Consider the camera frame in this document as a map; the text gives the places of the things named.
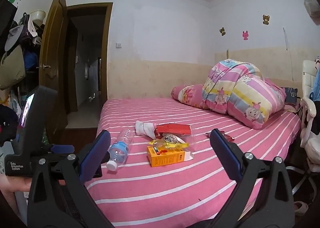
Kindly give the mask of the person's left hand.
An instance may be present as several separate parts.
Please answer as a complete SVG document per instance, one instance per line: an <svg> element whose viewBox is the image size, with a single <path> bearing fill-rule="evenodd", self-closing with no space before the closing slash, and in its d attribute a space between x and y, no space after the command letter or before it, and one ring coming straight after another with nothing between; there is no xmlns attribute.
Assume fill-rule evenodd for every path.
<svg viewBox="0 0 320 228"><path fill-rule="evenodd" d="M31 178L24 177L8 177L4 174L0 176L1 192L4 198L13 209L13 211L19 216L20 212L17 207L15 192L29 192L31 188Z"/></svg>

